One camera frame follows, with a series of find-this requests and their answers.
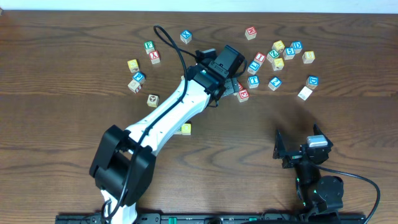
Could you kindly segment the yellow block with O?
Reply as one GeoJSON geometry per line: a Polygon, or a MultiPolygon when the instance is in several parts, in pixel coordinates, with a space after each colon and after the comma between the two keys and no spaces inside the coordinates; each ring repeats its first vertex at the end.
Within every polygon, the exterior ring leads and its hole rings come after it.
{"type": "Polygon", "coordinates": [[[192,125],[190,123],[185,123],[181,127],[182,135],[191,135],[192,133],[192,125]]]}

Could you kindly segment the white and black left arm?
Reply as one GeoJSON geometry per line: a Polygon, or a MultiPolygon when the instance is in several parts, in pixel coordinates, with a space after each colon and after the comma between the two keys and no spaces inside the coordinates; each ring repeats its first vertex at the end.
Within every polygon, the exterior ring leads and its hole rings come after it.
{"type": "Polygon", "coordinates": [[[151,114],[126,129],[113,125],[104,132],[89,171],[104,197],[102,223],[136,221],[136,203],[152,182],[160,150],[186,121],[218,101],[225,83],[247,64],[229,45],[220,54],[209,49],[196,56],[196,65],[185,69],[178,88],[151,114]]]}

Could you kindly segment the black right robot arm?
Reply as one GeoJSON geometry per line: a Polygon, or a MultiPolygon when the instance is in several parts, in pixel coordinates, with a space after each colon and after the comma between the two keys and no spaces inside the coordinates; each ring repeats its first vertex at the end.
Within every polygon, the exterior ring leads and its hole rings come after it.
{"type": "Polygon", "coordinates": [[[333,143],[315,124],[313,135],[300,145],[298,151],[287,151],[280,131],[275,134],[274,159],[282,160],[284,169],[295,169],[296,192],[304,204],[298,217],[308,222],[321,214],[337,214],[343,207],[343,181],[337,176],[322,176],[317,166],[325,162],[333,143]]]}

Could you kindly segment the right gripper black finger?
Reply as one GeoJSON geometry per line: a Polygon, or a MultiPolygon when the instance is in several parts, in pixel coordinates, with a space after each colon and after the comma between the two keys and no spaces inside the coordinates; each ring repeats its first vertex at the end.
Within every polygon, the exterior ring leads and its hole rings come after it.
{"type": "Polygon", "coordinates": [[[277,129],[275,131],[275,146],[273,152],[273,159],[282,159],[285,156],[285,146],[282,140],[282,135],[277,129]]]}
{"type": "Polygon", "coordinates": [[[313,125],[313,135],[314,136],[323,135],[323,132],[316,123],[313,125]]]}

